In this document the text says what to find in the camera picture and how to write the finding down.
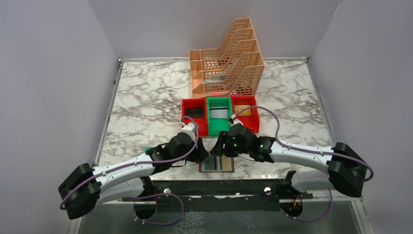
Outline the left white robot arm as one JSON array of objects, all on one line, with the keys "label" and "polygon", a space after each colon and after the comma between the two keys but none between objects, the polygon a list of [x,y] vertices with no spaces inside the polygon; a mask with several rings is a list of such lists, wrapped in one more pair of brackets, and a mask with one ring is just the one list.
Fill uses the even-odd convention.
[{"label": "left white robot arm", "polygon": [[147,200],[153,187],[145,179],[172,168],[177,161],[201,163],[208,156],[201,137],[180,132],[168,143],[148,148],[128,161],[94,168],[80,164],[58,187],[59,208],[69,219],[77,219],[107,201],[133,196]]}]

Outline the green plastic bin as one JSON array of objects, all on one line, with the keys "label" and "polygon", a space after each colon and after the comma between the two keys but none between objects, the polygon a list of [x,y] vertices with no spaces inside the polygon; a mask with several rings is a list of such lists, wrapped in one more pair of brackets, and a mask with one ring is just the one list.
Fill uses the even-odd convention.
[{"label": "green plastic bin", "polygon": [[232,102],[230,97],[208,97],[206,99],[206,112],[208,123],[208,136],[218,136],[220,131],[228,131],[230,124],[228,119],[210,118],[210,107],[226,107],[228,109],[228,119],[233,114]]}]

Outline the peach plastic file organizer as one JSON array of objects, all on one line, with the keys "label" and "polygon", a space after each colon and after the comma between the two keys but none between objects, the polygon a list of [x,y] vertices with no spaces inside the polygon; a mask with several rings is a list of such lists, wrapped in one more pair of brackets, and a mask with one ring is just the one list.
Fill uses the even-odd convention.
[{"label": "peach plastic file organizer", "polygon": [[189,51],[192,98],[254,96],[264,60],[251,18],[236,18],[214,49]]}]

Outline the red bin with gold card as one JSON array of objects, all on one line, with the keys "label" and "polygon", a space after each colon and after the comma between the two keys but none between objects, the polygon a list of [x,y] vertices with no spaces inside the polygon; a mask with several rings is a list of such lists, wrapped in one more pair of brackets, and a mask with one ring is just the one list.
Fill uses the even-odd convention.
[{"label": "red bin with gold card", "polygon": [[[256,106],[257,102],[254,96],[232,96],[231,97],[233,113],[236,114],[247,107]],[[258,110],[253,108],[246,110],[238,115],[244,126],[248,127],[253,133],[258,133],[260,129],[260,116]]]}]

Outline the brown leather card holder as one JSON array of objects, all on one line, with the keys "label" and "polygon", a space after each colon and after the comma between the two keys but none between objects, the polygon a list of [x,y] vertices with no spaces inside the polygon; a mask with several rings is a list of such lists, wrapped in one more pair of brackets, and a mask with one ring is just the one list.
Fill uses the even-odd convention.
[{"label": "brown leather card holder", "polygon": [[234,160],[226,156],[209,156],[200,165],[200,173],[233,173]]}]

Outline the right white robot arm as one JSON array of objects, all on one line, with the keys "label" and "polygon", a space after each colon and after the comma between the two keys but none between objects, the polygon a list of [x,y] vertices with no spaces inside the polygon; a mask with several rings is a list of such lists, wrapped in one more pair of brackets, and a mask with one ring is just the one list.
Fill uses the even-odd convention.
[{"label": "right white robot arm", "polygon": [[347,144],[334,147],[311,147],[291,144],[276,137],[256,136],[238,123],[229,131],[221,131],[212,150],[213,156],[249,155],[254,161],[290,163],[308,167],[294,172],[281,185],[286,198],[294,198],[309,190],[335,189],[349,197],[361,197],[369,165]]}]

